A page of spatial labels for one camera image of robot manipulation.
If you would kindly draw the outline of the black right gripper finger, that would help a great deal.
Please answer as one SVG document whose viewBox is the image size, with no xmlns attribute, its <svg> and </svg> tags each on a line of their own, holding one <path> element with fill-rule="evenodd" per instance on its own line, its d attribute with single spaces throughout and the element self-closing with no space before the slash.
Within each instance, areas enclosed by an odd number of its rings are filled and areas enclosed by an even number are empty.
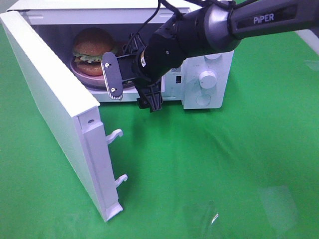
<svg viewBox="0 0 319 239">
<path fill-rule="evenodd" d="M 136 81 L 136 90 L 140 96 L 137 98 L 140 109 L 149 108 L 150 112 L 161 110 L 161 80 L 155 83 Z"/>
<path fill-rule="evenodd" d="M 141 35 L 136 33 L 131 33 L 129 35 L 129 41 L 126 45 L 123 46 L 123 54 L 124 55 L 133 55 L 137 54 L 140 49 L 144 49 L 146 47 Z"/>
</svg>

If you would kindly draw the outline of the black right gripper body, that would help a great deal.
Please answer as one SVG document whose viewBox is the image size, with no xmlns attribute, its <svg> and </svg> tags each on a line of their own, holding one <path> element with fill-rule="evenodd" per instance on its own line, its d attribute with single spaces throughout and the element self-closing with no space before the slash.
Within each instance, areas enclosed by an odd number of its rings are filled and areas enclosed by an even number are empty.
<svg viewBox="0 0 319 239">
<path fill-rule="evenodd" d="M 116 84 L 131 81 L 139 86 L 157 85 L 164 74 L 164 49 L 123 49 L 123 54 L 117 57 L 117 63 Z"/>
</svg>

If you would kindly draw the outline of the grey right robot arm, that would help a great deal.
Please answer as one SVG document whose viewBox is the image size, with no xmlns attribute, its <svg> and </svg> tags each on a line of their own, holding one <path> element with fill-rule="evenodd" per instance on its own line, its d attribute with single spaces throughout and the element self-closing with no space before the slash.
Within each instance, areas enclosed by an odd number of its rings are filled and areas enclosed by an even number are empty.
<svg viewBox="0 0 319 239">
<path fill-rule="evenodd" d="M 160 78 L 186 58 L 230 52 L 247 37 L 319 28 L 316 0 L 197 0 L 199 9 L 187 14 L 163 1 L 172 17 L 150 37 L 139 42 L 137 51 L 118 57 L 118 70 L 109 82 L 109 95 L 120 99 L 123 84 L 133 82 L 142 109 L 161 109 Z"/>
</svg>

